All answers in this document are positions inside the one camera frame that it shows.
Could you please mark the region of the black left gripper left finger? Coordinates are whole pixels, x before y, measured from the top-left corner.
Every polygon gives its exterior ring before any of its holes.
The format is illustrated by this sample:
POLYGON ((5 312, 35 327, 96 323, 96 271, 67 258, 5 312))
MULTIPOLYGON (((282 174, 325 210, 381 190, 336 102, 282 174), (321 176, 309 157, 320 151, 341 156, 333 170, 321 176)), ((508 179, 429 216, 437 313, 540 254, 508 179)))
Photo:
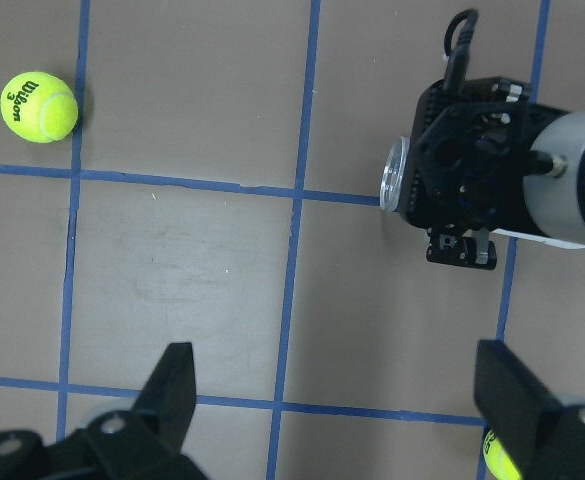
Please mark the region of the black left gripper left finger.
POLYGON ((194 415, 194 355, 190 342, 170 343, 131 411, 180 452, 194 415))

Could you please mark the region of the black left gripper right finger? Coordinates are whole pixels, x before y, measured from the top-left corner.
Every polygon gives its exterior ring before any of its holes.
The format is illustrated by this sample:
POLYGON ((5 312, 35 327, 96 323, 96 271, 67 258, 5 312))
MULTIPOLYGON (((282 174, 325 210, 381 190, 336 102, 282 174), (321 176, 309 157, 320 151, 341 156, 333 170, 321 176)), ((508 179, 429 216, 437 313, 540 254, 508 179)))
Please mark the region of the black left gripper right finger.
POLYGON ((539 462, 562 404, 500 340, 477 344, 474 401, 523 477, 539 462))

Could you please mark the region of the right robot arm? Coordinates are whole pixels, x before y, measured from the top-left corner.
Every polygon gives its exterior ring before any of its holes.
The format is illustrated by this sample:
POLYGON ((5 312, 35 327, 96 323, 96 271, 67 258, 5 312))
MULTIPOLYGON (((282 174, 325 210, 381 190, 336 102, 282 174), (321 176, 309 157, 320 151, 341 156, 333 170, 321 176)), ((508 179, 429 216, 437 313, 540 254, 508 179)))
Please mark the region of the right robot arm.
POLYGON ((585 111, 534 103, 505 77, 436 82, 385 181, 384 206, 426 232, 433 263, 492 270, 496 231, 585 246, 585 111))

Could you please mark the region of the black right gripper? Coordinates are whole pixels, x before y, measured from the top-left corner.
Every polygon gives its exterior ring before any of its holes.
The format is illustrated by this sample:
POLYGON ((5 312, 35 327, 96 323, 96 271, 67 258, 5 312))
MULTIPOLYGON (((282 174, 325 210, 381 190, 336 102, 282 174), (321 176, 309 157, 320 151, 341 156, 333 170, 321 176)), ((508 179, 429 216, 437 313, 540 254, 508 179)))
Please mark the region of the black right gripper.
POLYGON ((497 252, 488 230, 542 232, 527 211, 523 179, 537 171, 534 141, 565 113, 531 102, 528 84, 518 100, 507 101, 514 83, 506 77, 467 80, 450 92, 438 80, 418 100, 400 215, 429 229, 428 262, 494 270, 497 252), (447 227, 472 231, 435 231, 447 227))

